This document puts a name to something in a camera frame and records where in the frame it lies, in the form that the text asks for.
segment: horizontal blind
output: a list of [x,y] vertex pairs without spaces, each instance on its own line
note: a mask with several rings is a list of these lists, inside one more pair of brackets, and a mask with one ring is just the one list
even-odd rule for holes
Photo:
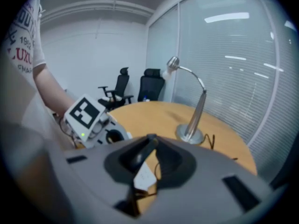
[[[259,0],[185,0],[180,8],[180,64],[203,80],[204,111],[248,142],[267,110],[275,78],[265,11]],[[175,102],[196,106],[201,92],[196,79],[178,71]]]
[[[178,37],[178,8],[161,16],[149,27],[146,68],[166,69],[166,64],[172,56],[176,56]],[[171,102],[175,76],[165,82],[159,100]]]
[[299,42],[297,31],[289,26],[290,18],[276,0],[263,1],[276,28],[281,72],[269,117],[249,148],[259,176],[270,182],[282,168],[299,131]]

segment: wooden table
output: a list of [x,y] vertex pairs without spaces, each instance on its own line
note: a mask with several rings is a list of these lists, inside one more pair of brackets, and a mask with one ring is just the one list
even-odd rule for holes
[[[110,112],[132,137],[141,137],[149,133],[155,133],[166,138],[177,139],[175,135],[179,124],[188,124],[194,112],[194,108],[186,105],[150,101],[138,102],[122,106]],[[227,124],[216,117],[203,113],[198,128],[205,135],[212,138],[215,135],[214,151],[225,154],[229,158],[238,158],[236,162],[253,174],[257,174],[256,165],[251,153],[242,138]],[[206,139],[200,146],[210,148]],[[154,172],[158,160],[155,151],[146,160],[149,168]],[[157,178],[161,178],[157,169]],[[156,192],[156,186],[149,189],[149,194]],[[143,213],[156,196],[149,196],[138,201],[139,211]]]

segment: black and white square marker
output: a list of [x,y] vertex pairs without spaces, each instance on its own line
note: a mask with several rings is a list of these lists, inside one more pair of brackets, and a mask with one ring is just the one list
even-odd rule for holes
[[83,98],[70,112],[70,115],[85,128],[89,129],[100,111],[86,98]]

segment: chair headrest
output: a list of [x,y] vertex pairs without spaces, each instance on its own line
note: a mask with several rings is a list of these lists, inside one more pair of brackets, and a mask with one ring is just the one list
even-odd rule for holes
[[127,75],[128,74],[128,67],[121,68],[120,72],[121,72],[122,75]]
[[160,77],[160,69],[146,69],[144,75],[146,77]]

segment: person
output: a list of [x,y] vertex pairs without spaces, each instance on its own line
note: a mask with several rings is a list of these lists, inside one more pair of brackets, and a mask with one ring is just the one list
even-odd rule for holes
[[47,67],[40,37],[40,0],[27,0],[13,20],[1,46],[1,121],[17,123],[43,137],[73,145],[50,112],[63,117],[74,103]]

